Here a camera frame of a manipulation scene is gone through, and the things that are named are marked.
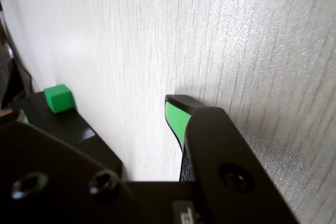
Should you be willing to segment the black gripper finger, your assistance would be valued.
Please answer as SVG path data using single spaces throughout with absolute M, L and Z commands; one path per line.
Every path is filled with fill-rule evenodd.
M 228 114 L 182 94 L 165 97 L 165 117 L 187 154 L 209 223 L 296 223 Z
M 1 223 L 140 223 L 119 176 L 23 121 L 1 117 Z

